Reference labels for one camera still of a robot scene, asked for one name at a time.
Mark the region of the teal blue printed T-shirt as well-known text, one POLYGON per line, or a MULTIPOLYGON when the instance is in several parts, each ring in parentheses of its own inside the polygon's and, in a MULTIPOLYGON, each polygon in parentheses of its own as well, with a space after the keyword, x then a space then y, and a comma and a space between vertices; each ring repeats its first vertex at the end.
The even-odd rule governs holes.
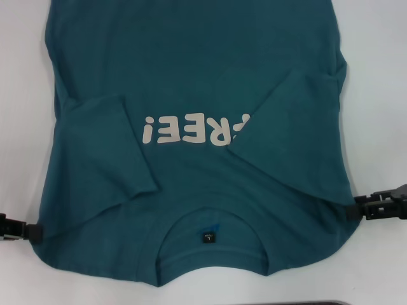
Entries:
POLYGON ((324 260, 358 222, 331 0, 51 0, 47 265, 162 286, 324 260))

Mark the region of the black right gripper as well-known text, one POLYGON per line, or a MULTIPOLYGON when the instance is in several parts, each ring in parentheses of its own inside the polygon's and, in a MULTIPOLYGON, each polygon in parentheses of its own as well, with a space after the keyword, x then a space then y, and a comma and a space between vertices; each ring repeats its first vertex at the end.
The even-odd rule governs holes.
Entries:
POLYGON ((407 220, 407 203, 391 203, 407 200, 407 184, 396 189, 377 191, 370 195, 356 196, 354 206, 347 207, 348 220, 399 218, 407 220))

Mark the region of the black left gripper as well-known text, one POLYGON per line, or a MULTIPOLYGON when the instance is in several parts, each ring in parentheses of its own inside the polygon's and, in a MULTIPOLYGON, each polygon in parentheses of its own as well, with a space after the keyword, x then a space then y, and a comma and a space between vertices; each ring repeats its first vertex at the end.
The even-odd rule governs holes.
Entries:
POLYGON ((42 242, 42 226, 9 219, 0 213, 0 241, 29 240, 31 243, 42 242))

